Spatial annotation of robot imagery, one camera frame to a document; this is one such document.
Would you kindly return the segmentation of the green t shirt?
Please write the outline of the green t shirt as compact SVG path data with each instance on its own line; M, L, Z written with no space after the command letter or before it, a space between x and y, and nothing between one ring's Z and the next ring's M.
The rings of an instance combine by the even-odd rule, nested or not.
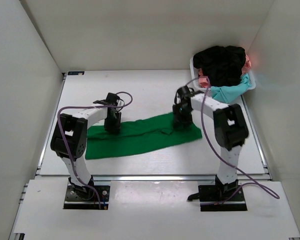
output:
M101 125L87 130L86 160L145 154L200 140L202 131L193 123L173 126L173 113L121 123L120 132L111 134Z

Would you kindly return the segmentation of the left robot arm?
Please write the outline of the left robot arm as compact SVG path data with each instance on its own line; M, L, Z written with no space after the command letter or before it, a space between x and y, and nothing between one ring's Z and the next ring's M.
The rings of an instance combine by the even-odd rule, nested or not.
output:
M66 165L72 190L84 201L100 198L84 158L88 129L104 121L106 132L118 134L121 128L122 102L118 94L109 92L104 100L96 100L94 106L81 107L79 113L66 114L61 109L57 114L50 148Z

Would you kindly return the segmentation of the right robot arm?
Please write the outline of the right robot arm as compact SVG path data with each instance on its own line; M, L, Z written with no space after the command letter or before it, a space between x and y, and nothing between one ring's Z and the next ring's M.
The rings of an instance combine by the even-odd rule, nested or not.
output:
M215 177L214 195L219 200L226 200L238 188L236 168L242 146L249 136L241 106L219 102L185 85L176 91L174 97L173 127L189 127L193 123L192 111L199 111L202 116L213 120L214 136L220 146L221 157Z

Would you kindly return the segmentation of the pink t shirt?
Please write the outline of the pink t shirt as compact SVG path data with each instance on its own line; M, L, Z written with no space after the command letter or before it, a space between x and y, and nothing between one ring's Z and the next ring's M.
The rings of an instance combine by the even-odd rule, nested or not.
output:
M242 69L241 69L241 76L243 76L244 74L247 74L249 72L249 70L252 67L252 63L251 60L249 58L249 56L246 54L245 55L245 64L243 65ZM201 68L198 69L198 84L200 87L202 88L206 88L208 86L208 76L205 75L203 73L203 70Z

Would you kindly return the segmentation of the white plastic basket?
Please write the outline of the white plastic basket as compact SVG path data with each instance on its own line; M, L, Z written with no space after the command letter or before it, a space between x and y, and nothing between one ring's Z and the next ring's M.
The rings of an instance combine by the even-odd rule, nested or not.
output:
M194 89L196 89L197 91L202 91L202 92L205 92L207 88L203 88L203 87L200 87L199 86L199 83L198 83L198 69L197 68L194 68L194 65L193 65L193 58L190 59L190 74L191 74L191 78L193 79L193 87ZM249 77L250 77L250 84L251 84L251 87L247 90L253 90L256 88L256 82L255 82L255 78L253 76L253 73L252 71L248 71L248 74L249 74ZM208 89L208 95L211 97L211 92L210 92L210 88Z

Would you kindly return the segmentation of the teal t shirt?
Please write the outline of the teal t shirt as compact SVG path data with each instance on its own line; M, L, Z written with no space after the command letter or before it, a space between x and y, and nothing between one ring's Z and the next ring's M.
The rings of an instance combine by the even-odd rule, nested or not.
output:
M212 86L210 88L210 96L216 101L229 104L244 94L250 87L250 76L248 73L245 73L240 77L240 83L238 85Z

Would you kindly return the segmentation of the black t shirt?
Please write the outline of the black t shirt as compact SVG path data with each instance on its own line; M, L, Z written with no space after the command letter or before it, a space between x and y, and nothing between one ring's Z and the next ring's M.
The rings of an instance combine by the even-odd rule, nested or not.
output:
M245 49L239 46L213 46L193 56L194 68L201 69L213 87L239 85L245 63Z

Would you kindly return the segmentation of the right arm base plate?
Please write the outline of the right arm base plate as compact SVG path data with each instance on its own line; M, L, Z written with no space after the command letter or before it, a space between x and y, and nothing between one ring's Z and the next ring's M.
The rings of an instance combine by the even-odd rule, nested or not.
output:
M222 184L199 184L198 192L187 197L188 202L199 200L201 212L244 212L248 210L242 185L238 180Z

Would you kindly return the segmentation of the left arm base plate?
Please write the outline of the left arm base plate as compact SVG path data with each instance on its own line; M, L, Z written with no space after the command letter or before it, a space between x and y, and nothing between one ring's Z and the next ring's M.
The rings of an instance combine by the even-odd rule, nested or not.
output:
M76 190L70 183L65 192L63 208L65 210L101 210L109 209L110 185L95 185L99 198L91 189L88 193Z

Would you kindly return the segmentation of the aluminium table rail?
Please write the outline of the aluminium table rail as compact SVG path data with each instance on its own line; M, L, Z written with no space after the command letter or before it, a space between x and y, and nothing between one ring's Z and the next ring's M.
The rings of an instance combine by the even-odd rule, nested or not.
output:
M214 181L214 175L94 175L95 181Z

